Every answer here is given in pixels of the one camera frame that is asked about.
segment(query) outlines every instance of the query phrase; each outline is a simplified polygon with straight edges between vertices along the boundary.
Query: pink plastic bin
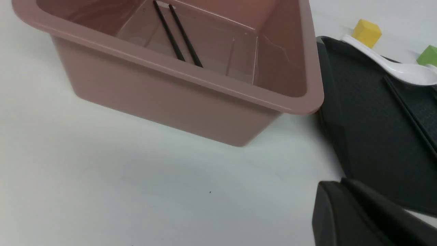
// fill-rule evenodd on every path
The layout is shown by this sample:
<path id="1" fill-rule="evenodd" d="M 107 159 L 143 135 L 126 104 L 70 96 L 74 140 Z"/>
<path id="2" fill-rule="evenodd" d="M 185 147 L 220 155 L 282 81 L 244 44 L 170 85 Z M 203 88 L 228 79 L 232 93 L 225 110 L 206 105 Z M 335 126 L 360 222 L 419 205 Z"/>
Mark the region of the pink plastic bin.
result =
<path id="1" fill-rule="evenodd" d="M 12 0 L 48 32 L 75 93 L 88 101 L 235 146 L 282 113 L 323 102 L 308 0 L 166 0 L 204 68 L 176 59 L 152 0 Z"/>

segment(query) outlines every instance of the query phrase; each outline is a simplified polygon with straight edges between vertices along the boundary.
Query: white plastic spoon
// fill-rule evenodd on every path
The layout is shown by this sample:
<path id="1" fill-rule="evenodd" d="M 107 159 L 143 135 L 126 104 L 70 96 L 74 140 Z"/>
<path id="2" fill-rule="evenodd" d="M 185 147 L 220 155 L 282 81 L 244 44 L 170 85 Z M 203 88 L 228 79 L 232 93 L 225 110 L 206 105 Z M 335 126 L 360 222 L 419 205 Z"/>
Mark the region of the white plastic spoon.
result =
<path id="1" fill-rule="evenodd" d="M 378 55 L 375 51 L 349 35 L 343 36 L 341 40 L 361 51 L 393 77 L 405 83 L 418 86 L 437 84 L 437 67 L 433 65 L 422 66 L 418 64 L 394 63 Z"/>

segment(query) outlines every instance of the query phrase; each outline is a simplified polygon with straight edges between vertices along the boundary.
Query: black tray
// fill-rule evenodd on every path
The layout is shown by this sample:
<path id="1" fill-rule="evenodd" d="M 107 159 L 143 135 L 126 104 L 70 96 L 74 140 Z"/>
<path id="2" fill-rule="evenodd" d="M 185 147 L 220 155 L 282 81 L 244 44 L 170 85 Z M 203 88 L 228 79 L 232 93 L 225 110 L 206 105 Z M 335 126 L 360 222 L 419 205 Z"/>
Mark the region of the black tray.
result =
<path id="1" fill-rule="evenodd" d="M 318 37 L 322 124 L 348 178 L 437 215 L 437 92 L 389 76 L 352 46 Z"/>

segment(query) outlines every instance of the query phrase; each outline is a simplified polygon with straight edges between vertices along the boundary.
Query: white table surface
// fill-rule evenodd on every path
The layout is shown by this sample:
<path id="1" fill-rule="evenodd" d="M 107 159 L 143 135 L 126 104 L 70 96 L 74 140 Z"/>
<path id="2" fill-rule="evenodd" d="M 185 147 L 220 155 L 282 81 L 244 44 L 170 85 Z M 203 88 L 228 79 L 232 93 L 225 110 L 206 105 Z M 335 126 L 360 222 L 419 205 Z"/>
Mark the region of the white table surface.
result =
<path id="1" fill-rule="evenodd" d="M 350 32 L 314 20 L 317 35 Z M 50 37 L 10 1 L 0 30 L 0 245 L 314 245 L 317 183 L 342 176 L 315 116 L 283 115 L 231 147 L 79 99 Z"/>

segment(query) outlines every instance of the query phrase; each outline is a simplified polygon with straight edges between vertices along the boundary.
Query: chopstick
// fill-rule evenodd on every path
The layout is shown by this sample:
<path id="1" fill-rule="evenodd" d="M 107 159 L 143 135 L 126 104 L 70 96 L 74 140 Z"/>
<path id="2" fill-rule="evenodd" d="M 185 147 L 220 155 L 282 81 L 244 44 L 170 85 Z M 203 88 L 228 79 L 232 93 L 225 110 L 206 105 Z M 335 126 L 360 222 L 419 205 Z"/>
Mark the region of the chopstick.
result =
<path id="1" fill-rule="evenodd" d="M 182 26 L 182 23 L 179 20 L 179 17 L 176 14 L 176 11 L 173 8 L 173 5 L 169 4 L 169 8 L 170 8 L 171 14 L 174 17 L 174 20 L 176 21 L 177 26 L 179 27 L 179 30 L 182 34 L 182 37 L 184 38 L 184 41 L 187 44 L 188 50 L 190 51 L 191 57 L 193 58 L 193 61 L 194 61 L 194 64 L 196 64 L 199 67 L 203 67 L 202 63 L 200 62 L 199 57 L 196 54 L 196 51 L 194 50 L 193 45 L 190 42 L 190 39 L 188 38 L 187 33 L 184 30 L 184 27 Z"/>
<path id="2" fill-rule="evenodd" d="M 153 1 L 153 5 L 155 5 L 155 9 L 158 12 L 158 16 L 160 17 L 161 23 L 164 26 L 165 32 L 167 33 L 168 39 L 170 40 L 171 45 L 173 46 L 173 50 L 176 53 L 176 56 L 179 60 L 185 61 L 184 56 L 182 55 L 182 52 L 179 49 L 179 46 L 176 43 L 176 40 L 173 37 L 173 34 L 170 31 L 170 28 L 167 25 L 167 22 L 165 21 L 164 15 L 160 10 L 160 7 L 156 0 Z"/>

